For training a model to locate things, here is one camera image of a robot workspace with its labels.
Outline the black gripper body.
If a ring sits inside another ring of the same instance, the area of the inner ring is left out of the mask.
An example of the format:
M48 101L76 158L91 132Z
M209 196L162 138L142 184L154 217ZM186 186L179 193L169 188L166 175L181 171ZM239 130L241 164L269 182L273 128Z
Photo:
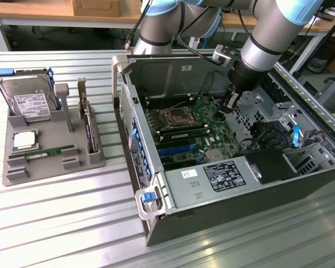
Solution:
M237 92L253 91L267 76L268 71L255 71L244 63L235 61L228 72L228 78Z

